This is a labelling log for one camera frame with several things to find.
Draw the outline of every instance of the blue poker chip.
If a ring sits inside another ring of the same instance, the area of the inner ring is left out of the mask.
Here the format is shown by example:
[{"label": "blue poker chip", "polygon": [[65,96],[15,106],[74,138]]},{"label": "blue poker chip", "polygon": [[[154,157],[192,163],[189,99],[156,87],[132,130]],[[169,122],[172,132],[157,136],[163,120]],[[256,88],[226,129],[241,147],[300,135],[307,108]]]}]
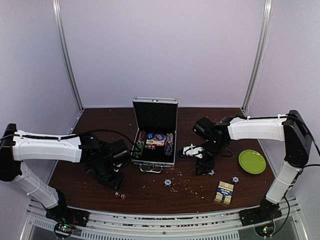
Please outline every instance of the blue poker chip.
[{"label": "blue poker chip", "polygon": [[165,139],[166,139],[166,137],[163,134],[157,134],[155,136],[155,140],[157,140],[157,141],[164,141]]},{"label": "blue poker chip", "polygon": [[148,134],[146,135],[146,139],[147,139],[147,140],[151,140],[151,139],[154,139],[155,136],[156,136],[156,135],[155,135],[153,132],[150,132],[150,133],[148,133]]}]

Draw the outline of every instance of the brown tabletop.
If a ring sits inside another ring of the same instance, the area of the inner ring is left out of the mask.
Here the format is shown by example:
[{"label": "brown tabletop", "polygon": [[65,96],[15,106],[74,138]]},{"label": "brown tabletop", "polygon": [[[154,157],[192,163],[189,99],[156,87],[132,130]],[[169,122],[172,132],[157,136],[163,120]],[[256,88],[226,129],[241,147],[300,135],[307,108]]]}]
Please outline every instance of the brown tabletop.
[{"label": "brown tabletop", "polygon": [[[204,141],[192,131],[195,122],[205,116],[213,122],[225,116],[242,114],[238,108],[179,108],[177,123],[177,149],[190,143]],[[134,139],[137,125],[133,108],[86,109],[75,128],[75,133],[92,129],[112,129]],[[119,138],[113,133],[97,133],[101,140],[112,142]],[[253,175],[239,165],[238,156],[246,149],[263,154],[257,140],[232,141],[229,149],[233,157],[217,156],[214,176],[196,176],[195,158],[176,157],[174,168],[165,168],[162,173],[144,173],[138,165],[129,165],[122,171],[125,177],[120,194],[99,184],[93,176],[82,172],[84,165],[59,161],[49,185],[61,190],[70,206],[89,210],[102,210],[135,214],[183,214],[203,213],[258,205],[271,186],[274,175],[267,163],[266,170]],[[214,201],[219,181],[231,183],[238,176],[240,183],[234,186],[230,205]],[[164,179],[173,180],[172,187],[165,187]]]}]

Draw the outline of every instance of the white plastic piece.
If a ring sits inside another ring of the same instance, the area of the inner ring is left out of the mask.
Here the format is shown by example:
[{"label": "white plastic piece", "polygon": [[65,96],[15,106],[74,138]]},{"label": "white plastic piece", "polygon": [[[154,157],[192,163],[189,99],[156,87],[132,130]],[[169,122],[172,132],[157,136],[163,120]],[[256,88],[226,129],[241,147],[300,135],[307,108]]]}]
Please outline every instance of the white plastic piece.
[{"label": "white plastic piece", "polygon": [[202,152],[203,147],[194,147],[195,146],[192,143],[190,146],[185,146],[183,148],[182,154],[190,157],[193,157],[195,155],[195,157],[202,159],[203,155],[201,153],[199,154],[199,152]]},{"label": "white plastic piece", "polygon": [[54,188],[45,184],[24,162],[21,162],[20,169],[22,175],[16,176],[11,183],[22,188],[28,196],[37,199],[47,209],[51,209],[58,205],[59,197]]},{"label": "white plastic piece", "polygon": [[[15,145],[12,146],[13,159],[23,161],[27,159],[63,160],[79,163],[82,150],[79,149],[79,137],[61,140],[63,135],[34,134],[18,130],[14,136]],[[33,139],[22,135],[56,137],[60,140]]]},{"label": "white plastic piece", "polygon": [[240,139],[270,139],[285,141],[285,118],[273,119],[242,119],[235,117],[228,126],[228,132],[232,140]]},{"label": "white plastic piece", "polygon": [[292,183],[300,170],[301,168],[291,166],[285,161],[265,198],[273,204],[279,203],[286,191],[292,186]]}]

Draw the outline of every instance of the stack of poker chips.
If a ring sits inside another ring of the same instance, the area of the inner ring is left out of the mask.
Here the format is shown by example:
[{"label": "stack of poker chips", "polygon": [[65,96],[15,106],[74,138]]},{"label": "stack of poker chips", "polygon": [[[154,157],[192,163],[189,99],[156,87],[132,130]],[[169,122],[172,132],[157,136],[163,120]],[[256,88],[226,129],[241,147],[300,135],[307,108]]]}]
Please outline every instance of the stack of poker chips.
[{"label": "stack of poker chips", "polygon": [[134,149],[134,153],[133,153],[134,157],[136,157],[138,159],[142,157],[145,141],[146,141],[146,132],[141,131],[140,135],[138,137],[138,140],[135,143],[136,148]]},{"label": "stack of poker chips", "polygon": [[174,135],[172,133],[168,133],[165,137],[164,154],[167,156],[171,156],[173,151],[174,151]]}]

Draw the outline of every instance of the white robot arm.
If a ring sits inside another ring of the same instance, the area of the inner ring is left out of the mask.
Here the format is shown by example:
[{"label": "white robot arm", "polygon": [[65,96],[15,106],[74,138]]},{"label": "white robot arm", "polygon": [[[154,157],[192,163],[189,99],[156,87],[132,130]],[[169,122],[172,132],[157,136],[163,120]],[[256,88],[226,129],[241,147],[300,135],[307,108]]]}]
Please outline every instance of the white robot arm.
[{"label": "white robot arm", "polygon": [[45,135],[24,132],[10,123],[0,144],[0,180],[22,188],[37,199],[48,217],[60,223],[85,226],[88,212],[67,207],[63,193],[44,183],[24,162],[30,159],[84,163],[99,183],[118,189],[124,174],[119,168],[131,161],[123,140],[107,143],[90,133]]},{"label": "white robot arm", "polygon": [[[193,126],[193,131],[206,142],[199,146],[184,147],[182,155],[197,157],[196,175],[210,173],[215,168],[215,156],[231,140],[268,139],[285,142],[284,163],[255,212],[257,221],[270,219],[271,213],[277,210],[278,203],[307,164],[312,144],[305,123],[296,110],[272,117],[225,117],[218,123],[203,117]],[[246,225],[244,222],[256,223],[247,220],[245,211],[241,212],[243,225]]]}]

